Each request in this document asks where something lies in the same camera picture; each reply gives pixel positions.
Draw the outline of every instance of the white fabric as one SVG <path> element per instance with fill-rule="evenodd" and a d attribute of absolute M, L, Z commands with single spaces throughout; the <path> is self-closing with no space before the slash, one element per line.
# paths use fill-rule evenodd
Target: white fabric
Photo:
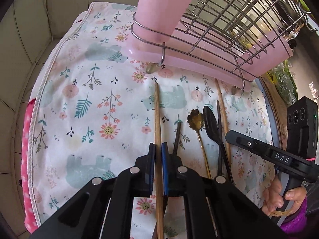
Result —
<path fill-rule="evenodd" d="M 117 176 L 147 154 L 154 141 L 155 81 L 161 89 L 162 141 L 171 151 L 177 121 L 182 121 L 178 155 L 184 165 L 206 176 L 200 144 L 186 118 L 192 109 L 201 112 L 205 105 L 217 116 L 215 81 L 169 66 L 148 75 L 145 63 L 123 55 L 134 10 L 127 5 L 92 3 L 45 64 L 28 151 L 28 184 L 38 225 L 92 177 Z M 235 96 L 229 86 L 220 86 L 229 129 L 271 143 L 265 101 L 257 85 Z M 204 130 L 201 136 L 215 175 L 218 146 Z M 236 186 L 260 206 L 273 165 L 232 146 L 232 173 Z M 155 211 L 155 194 L 134 200 L 131 237 L 151 237 Z M 182 199 L 169 199 L 164 222 L 167 237 L 186 237 Z"/>

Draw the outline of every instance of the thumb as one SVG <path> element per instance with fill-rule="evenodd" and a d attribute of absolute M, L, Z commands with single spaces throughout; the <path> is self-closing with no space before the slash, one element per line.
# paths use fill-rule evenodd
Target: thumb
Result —
<path fill-rule="evenodd" d="M 302 202 L 306 198 L 307 190 L 305 187 L 298 187 L 286 192 L 285 199 L 293 200 L 294 203 L 290 209 L 289 215 L 294 214 L 300 208 Z"/>

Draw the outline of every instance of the screw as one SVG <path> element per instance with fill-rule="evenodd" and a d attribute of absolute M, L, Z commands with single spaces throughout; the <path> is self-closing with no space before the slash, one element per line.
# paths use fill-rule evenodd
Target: screw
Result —
<path fill-rule="evenodd" d="M 92 180 L 93 185 L 99 185 L 102 182 L 102 179 L 100 177 L 95 177 Z"/>
<path fill-rule="evenodd" d="M 225 183 L 226 182 L 226 178 L 224 177 L 224 176 L 217 176 L 216 178 L 215 178 L 215 181 L 217 182 L 217 183 Z"/>
<path fill-rule="evenodd" d="M 138 173 L 138 172 L 139 172 L 139 168 L 138 168 L 138 167 L 135 167 L 135 166 L 134 166 L 134 167 L 131 167 L 131 168 L 130 168 L 130 173 L 133 173 L 133 174 L 134 174 L 134 173 Z"/>
<path fill-rule="evenodd" d="M 187 172 L 187 167 L 185 167 L 185 166 L 180 166 L 180 167 L 178 167 L 178 172 L 180 172 L 180 173 L 185 173 L 185 172 Z"/>

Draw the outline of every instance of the chopstick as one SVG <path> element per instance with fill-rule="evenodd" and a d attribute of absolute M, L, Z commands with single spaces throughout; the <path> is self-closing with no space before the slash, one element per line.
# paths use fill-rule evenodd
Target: chopstick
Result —
<path fill-rule="evenodd" d="M 221 94 L 221 88 L 219 86 L 218 80 L 215 79 L 215 82 L 216 82 L 216 86 L 217 86 L 217 90 L 218 90 L 219 101 L 221 104 L 221 115 L 223 117 L 224 133 L 227 134 L 229 129 L 228 129 L 227 115 L 226 115 L 225 105 L 224 105 L 224 101 L 223 101 L 223 96 Z M 228 162 L 229 162 L 229 165 L 231 166 L 232 165 L 232 158 L 231 158 L 230 144 L 227 142 L 225 142 L 225 144 L 226 144 L 226 154 L 227 154 Z"/>
<path fill-rule="evenodd" d="M 180 133 L 181 133 L 181 122 L 179 121 L 178 124 L 177 124 L 177 130 L 176 130 L 176 137 L 175 137 L 173 155 L 177 155 L 178 143 L 179 143 L 179 139 L 180 139 Z M 163 200 L 164 213 L 165 213 L 165 211 L 166 211 L 167 202 L 168 202 L 168 196 L 164 195 L 164 200 Z M 157 224 L 156 224 L 155 227 L 154 227 L 152 239 L 157 239 Z"/>
<path fill-rule="evenodd" d="M 160 129 L 160 88 L 158 83 L 155 83 L 155 190 L 156 190 L 156 220 L 157 220 L 157 235 L 158 239 L 164 239 L 164 224 L 163 224 L 163 174 L 162 174 L 162 139 Z"/>
<path fill-rule="evenodd" d="M 221 124 L 221 107 L 219 105 L 219 101 L 217 103 L 217 116 L 218 116 L 218 133 L 220 135 L 221 141 L 223 141 L 223 131 Z M 221 147 L 218 149 L 218 167 L 217 167 L 217 176 L 221 176 L 223 174 L 223 156 L 221 153 Z"/>

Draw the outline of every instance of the human hand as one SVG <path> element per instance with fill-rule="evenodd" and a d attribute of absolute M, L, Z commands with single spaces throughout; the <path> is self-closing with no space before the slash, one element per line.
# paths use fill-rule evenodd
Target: human hand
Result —
<path fill-rule="evenodd" d="M 270 216 L 277 207 L 280 208 L 284 204 L 282 196 L 279 194 L 282 190 L 282 185 L 277 176 L 275 176 L 269 188 L 265 189 L 263 196 L 265 197 L 261 210 Z M 307 191 L 305 187 L 298 187 L 286 192 L 286 200 L 294 200 L 293 206 L 288 215 L 294 214 L 300 208 L 302 202 L 306 197 Z"/>

